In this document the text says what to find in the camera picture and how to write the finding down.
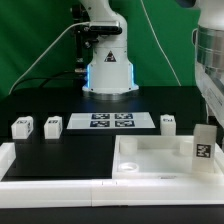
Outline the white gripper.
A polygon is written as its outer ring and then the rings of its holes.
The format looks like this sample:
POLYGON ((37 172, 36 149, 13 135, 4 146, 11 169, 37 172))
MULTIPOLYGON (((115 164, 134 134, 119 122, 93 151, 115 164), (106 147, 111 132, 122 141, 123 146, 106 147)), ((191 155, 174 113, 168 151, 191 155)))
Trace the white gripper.
POLYGON ((224 128, 224 31, 197 28, 193 40, 196 85, 224 128))

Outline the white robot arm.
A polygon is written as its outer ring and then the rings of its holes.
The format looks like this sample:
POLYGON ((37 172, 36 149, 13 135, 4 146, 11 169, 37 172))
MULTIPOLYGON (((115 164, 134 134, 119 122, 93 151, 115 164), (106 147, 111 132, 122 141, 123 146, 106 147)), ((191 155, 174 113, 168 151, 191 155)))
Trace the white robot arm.
MULTIPOLYGON (((90 18, 85 27, 94 36, 87 66, 88 96, 116 98, 138 89, 127 56, 127 22, 109 0, 79 0, 90 18)), ((176 0, 200 11, 195 40, 195 78, 208 107, 224 127, 224 0, 176 0)))

